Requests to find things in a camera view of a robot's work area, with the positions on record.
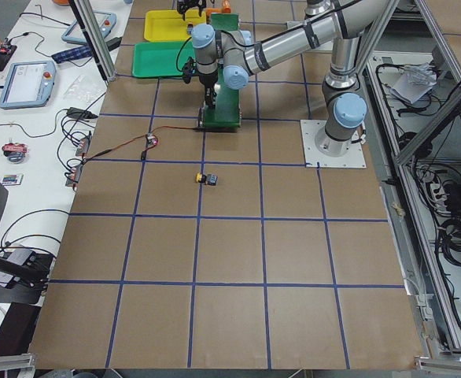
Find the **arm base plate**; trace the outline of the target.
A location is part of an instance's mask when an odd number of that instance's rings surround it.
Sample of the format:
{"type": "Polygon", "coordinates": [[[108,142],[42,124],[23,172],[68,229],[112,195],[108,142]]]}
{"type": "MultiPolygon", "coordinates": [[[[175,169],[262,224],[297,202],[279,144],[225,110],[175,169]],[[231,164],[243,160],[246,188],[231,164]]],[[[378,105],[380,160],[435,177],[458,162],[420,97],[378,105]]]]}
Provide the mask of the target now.
{"type": "Polygon", "coordinates": [[[304,161],[307,168],[365,169],[363,142],[358,131],[350,140],[331,139],[325,120],[301,120],[304,161]]]}

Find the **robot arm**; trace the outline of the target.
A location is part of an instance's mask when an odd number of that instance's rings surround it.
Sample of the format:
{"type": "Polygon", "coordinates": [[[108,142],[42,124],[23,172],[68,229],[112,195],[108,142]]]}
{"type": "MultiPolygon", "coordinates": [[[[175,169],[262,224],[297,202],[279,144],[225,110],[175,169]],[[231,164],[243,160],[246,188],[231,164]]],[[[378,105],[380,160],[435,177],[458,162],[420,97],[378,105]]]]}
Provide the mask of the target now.
{"type": "Polygon", "coordinates": [[[239,91],[249,77],[265,72],[308,50],[331,42],[332,62],[324,86],[332,91],[353,89],[358,79],[360,40],[391,12],[388,1],[309,1],[305,19],[298,25],[253,42],[247,31],[226,31],[212,24],[198,24],[190,34],[195,56],[183,66],[183,80],[197,76],[205,88],[205,105],[199,112],[199,129],[231,130],[241,123],[230,118],[230,105],[216,93],[222,80],[239,91]]]}

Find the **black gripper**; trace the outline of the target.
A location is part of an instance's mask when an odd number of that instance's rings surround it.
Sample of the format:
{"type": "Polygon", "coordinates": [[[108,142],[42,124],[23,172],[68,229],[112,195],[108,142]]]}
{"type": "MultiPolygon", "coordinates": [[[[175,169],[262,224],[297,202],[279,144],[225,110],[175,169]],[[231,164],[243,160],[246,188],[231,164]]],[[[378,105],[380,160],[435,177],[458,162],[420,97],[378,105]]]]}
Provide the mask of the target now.
{"type": "Polygon", "coordinates": [[[205,0],[178,0],[177,1],[177,10],[181,15],[182,19],[186,19],[186,11],[191,8],[198,8],[198,16],[200,17],[206,8],[205,0]]]}
{"type": "Polygon", "coordinates": [[[205,105],[209,109],[216,107],[216,92],[215,85],[218,82],[219,75],[218,71],[215,70],[210,73],[198,73],[199,82],[205,87],[205,105]]]}

